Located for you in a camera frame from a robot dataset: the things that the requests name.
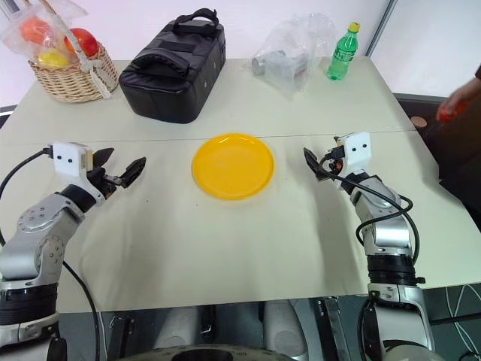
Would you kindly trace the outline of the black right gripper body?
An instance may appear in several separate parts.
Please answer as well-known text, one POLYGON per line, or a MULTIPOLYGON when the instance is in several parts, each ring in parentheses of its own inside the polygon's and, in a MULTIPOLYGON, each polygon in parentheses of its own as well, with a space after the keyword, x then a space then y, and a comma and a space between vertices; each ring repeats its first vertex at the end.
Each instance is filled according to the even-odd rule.
POLYGON ((319 171, 324 178, 334 180, 343 169, 345 151, 343 146, 329 150, 319 161, 319 171))

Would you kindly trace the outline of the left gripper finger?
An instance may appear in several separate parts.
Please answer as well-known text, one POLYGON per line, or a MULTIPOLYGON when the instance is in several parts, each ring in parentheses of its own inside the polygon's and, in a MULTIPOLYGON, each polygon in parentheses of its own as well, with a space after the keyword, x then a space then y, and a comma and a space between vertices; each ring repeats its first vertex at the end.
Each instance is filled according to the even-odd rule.
POLYGON ((141 157, 133 161, 119 177, 121 187, 129 187, 141 175, 146 165, 147 158, 141 157))
POLYGON ((110 158, 114 149, 112 147, 97 150, 92 155, 92 166, 94 168, 102 167, 110 158))

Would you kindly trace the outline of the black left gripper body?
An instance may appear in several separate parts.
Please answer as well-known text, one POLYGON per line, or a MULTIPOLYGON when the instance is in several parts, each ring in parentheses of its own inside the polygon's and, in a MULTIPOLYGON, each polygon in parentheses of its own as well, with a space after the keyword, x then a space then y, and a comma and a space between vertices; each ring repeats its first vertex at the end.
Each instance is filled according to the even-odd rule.
POLYGON ((114 177, 106 174, 102 167, 95 167, 86 173, 89 182, 108 199, 116 192, 117 187, 124 187, 124 181, 121 177, 114 177))

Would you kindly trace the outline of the person's bare hand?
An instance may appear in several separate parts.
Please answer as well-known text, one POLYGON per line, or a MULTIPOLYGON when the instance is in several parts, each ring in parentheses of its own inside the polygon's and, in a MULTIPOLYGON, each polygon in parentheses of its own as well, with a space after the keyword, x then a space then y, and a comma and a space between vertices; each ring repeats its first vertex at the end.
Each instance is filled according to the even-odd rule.
POLYGON ((452 114, 461 102, 469 102, 480 94, 480 79, 472 78, 455 90, 437 109, 437 119, 442 113, 452 114))

